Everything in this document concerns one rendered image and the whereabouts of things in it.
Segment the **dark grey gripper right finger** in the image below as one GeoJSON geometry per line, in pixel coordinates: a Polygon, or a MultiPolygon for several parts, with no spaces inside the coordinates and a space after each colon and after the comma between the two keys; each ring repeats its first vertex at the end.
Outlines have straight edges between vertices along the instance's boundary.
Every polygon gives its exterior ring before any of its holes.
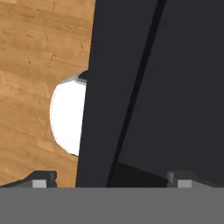
{"type": "Polygon", "coordinates": [[[189,171],[168,171],[168,187],[172,188],[221,188],[218,185],[207,180],[198,178],[189,171]]]}

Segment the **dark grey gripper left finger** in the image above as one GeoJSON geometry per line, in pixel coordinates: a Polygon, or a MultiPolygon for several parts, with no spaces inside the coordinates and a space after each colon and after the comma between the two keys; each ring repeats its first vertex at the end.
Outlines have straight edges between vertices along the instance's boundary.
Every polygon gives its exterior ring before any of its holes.
{"type": "Polygon", "coordinates": [[[57,186],[56,171],[33,171],[27,177],[3,185],[3,188],[51,188],[57,186]]]}

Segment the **dark grey drawer front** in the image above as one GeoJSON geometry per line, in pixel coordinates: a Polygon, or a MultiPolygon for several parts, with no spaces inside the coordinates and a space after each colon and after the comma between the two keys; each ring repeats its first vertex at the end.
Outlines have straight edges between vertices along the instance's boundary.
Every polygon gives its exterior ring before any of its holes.
{"type": "Polygon", "coordinates": [[[150,176],[119,161],[129,107],[148,62],[165,0],[95,0],[78,187],[145,186],[150,176]]]}

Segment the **white round object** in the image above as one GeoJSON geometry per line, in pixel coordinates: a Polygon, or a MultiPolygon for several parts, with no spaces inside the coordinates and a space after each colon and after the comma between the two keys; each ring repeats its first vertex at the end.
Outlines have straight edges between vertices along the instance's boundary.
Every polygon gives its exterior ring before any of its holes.
{"type": "Polygon", "coordinates": [[[76,157],[81,144],[82,121],[88,82],[88,70],[59,83],[52,94],[49,118],[57,145],[76,157]]]}

